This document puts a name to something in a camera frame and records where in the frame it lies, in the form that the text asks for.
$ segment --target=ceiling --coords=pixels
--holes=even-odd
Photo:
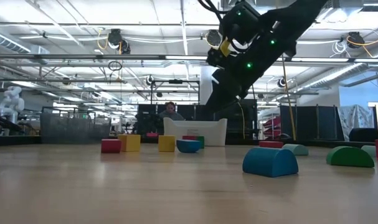
[[[39,45],[47,49],[50,54],[118,54],[115,50],[107,48],[104,40],[88,40],[87,38],[106,37],[111,28],[121,29],[121,34],[126,37],[131,54],[140,55],[206,55],[209,45],[201,37],[208,33],[209,29],[217,29],[218,20],[215,15],[205,10],[197,0],[38,0],[36,3],[40,9],[48,15],[32,7],[25,0],[0,0],[0,30],[10,34],[22,43]],[[52,22],[61,25],[65,32]],[[346,37],[348,32],[360,32],[366,42],[378,39],[378,12],[356,12],[345,15],[342,11],[331,14],[318,21],[301,37],[297,46],[296,57],[358,57],[365,55],[363,48],[346,49],[347,54],[342,56],[334,54],[335,43],[329,42]],[[70,34],[79,41],[80,46],[66,35]],[[368,47],[369,50],[378,48],[378,43]],[[10,53],[0,47],[0,53]],[[27,61],[2,60],[7,63],[21,63]],[[172,64],[165,68],[155,67],[131,67],[113,73],[113,78],[118,76],[126,80],[127,84],[120,83],[96,83],[95,87],[101,90],[148,90],[146,77],[152,75],[157,80],[183,79],[199,80],[202,74],[199,64]],[[18,67],[31,75],[30,78],[38,78],[38,67]],[[297,85],[314,78],[328,70],[326,66],[287,66],[288,79]],[[112,71],[105,69],[106,76]],[[56,72],[50,72],[47,78],[70,77],[82,80],[102,79],[105,76],[99,68],[88,67],[62,67]],[[277,80],[283,76],[283,67],[280,65],[270,67],[254,84],[256,91],[276,90]],[[76,88],[76,83],[63,86],[54,83],[57,88]],[[187,84],[177,87],[173,84],[163,84],[158,90],[193,90]],[[117,98],[119,93],[111,93]],[[138,95],[125,93],[124,100],[129,103],[142,103],[148,94]],[[197,100],[197,93],[164,94],[158,100],[187,101]]]

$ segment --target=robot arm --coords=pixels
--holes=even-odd
[[[211,6],[210,0],[204,0]],[[250,4],[241,1],[220,21],[223,43],[208,51],[207,63],[219,67],[212,74],[213,92],[208,99],[208,112],[219,111],[239,99],[273,63],[286,53],[296,54],[296,41],[312,25],[328,0],[297,0],[292,5],[260,15]],[[233,39],[245,50],[237,49]],[[232,44],[239,53],[230,52]]]

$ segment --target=man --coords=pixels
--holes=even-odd
[[[184,121],[184,118],[179,113],[175,112],[175,104],[173,102],[169,102],[166,104],[166,110],[159,114],[159,117],[164,118],[171,118],[174,121]]]

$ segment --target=yellow cube block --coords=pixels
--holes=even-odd
[[[175,151],[175,136],[158,136],[158,151],[159,152],[174,152]]]
[[[121,141],[121,152],[140,152],[139,134],[120,134],[118,139]]]

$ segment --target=gray mesh fence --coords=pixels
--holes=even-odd
[[[66,118],[59,114],[42,113],[40,132],[45,144],[90,144],[101,142],[110,133],[111,121],[96,118]]]

